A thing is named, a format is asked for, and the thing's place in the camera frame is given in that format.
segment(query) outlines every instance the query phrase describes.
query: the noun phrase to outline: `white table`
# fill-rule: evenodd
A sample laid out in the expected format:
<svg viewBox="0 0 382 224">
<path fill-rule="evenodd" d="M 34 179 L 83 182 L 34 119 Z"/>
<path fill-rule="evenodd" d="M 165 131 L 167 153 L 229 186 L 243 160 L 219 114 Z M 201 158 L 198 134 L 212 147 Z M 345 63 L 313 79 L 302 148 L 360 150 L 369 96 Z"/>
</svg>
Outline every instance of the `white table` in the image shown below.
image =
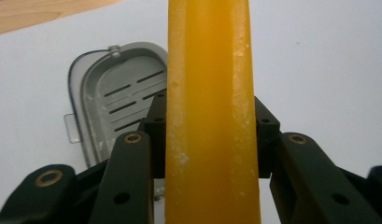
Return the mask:
<svg viewBox="0 0 382 224">
<path fill-rule="evenodd" d="M 283 132 L 313 137 L 338 166 L 382 164 L 382 0 L 250 0 L 255 92 Z M 167 48 L 167 1 L 127 0 L 0 35 L 0 208 L 26 175 L 86 166 L 64 115 L 81 53 L 149 41 Z M 278 223 L 261 180 L 262 223 Z M 162 216 L 163 205 L 157 209 Z"/>
</svg>

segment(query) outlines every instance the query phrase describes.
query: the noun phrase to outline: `wooden surface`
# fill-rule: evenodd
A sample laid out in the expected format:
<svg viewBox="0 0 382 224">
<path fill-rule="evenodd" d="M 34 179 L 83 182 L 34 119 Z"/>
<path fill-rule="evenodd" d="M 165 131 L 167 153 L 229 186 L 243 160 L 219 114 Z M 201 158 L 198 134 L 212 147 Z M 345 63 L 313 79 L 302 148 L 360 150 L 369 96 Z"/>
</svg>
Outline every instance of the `wooden surface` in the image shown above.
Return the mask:
<svg viewBox="0 0 382 224">
<path fill-rule="evenodd" d="M 0 0 L 0 34 L 121 0 Z"/>
</svg>

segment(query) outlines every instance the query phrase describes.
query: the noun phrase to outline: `brass ring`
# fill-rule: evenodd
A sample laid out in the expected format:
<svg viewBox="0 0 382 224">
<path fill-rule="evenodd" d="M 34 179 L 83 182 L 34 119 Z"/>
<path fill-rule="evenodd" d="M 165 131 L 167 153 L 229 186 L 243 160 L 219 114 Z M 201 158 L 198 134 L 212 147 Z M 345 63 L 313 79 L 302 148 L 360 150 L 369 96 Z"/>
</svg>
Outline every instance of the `brass ring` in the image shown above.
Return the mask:
<svg viewBox="0 0 382 224">
<path fill-rule="evenodd" d="M 124 141 L 127 143 L 137 143 L 141 141 L 141 139 L 142 139 L 142 136 L 141 134 L 138 134 L 138 133 L 131 133 L 124 137 Z"/>
<path fill-rule="evenodd" d="M 55 175 L 55 176 L 51 179 L 44 180 L 43 178 L 46 177 L 47 175 Z M 63 177 L 62 171 L 48 170 L 47 172 L 43 173 L 35 180 L 35 184 L 40 188 L 44 188 L 44 187 L 57 183 L 62 177 Z"/>
<path fill-rule="evenodd" d="M 292 134 L 289 136 L 289 139 L 291 140 L 291 142 L 296 144 L 305 144 L 307 142 L 306 138 L 299 134 Z"/>
</svg>

